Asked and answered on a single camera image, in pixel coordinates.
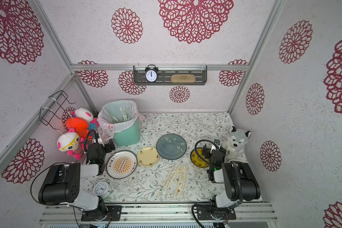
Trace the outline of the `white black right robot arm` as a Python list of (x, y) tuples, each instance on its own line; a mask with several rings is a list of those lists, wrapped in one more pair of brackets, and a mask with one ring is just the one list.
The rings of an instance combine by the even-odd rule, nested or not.
[(219, 140), (199, 140), (194, 151), (197, 157), (209, 165), (209, 181), (224, 184), (224, 192), (213, 196), (208, 205), (192, 205), (192, 216), (199, 225), (200, 220), (233, 220), (236, 218), (236, 207), (245, 201), (260, 198), (260, 187), (249, 164), (236, 160), (226, 162), (226, 150)]

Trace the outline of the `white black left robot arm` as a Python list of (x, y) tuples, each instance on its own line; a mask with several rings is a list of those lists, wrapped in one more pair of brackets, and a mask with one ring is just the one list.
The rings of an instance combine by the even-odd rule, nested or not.
[(67, 205), (82, 212), (82, 221), (112, 221), (118, 212), (112, 213), (103, 197), (82, 191), (80, 180), (85, 177), (100, 176), (105, 171), (107, 153), (116, 149), (112, 139), (100, 143), (100, 136), (91, 130), (84, 144), (87, 145), (90, 134), (94, 134), (93, 143), (85, 148), (86, 163), (56, 162), (48, 167), (47, 175), (39, 190), (38, 198), (32, 198), (44, 206)]

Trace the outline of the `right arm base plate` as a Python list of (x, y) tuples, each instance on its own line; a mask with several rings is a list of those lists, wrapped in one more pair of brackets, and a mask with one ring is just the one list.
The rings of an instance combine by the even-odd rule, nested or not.
[(196, 213), (198, 220), (235, 220), (236, 213), (234, 209), (214, 208), (204, 204), (193, 204), (193, 212)]

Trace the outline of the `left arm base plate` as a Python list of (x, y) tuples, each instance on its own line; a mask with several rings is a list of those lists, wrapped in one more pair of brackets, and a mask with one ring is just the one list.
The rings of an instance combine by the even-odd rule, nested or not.
[(82, 213), (81, 221), (119, 221), (122, 206), (108, 205)]

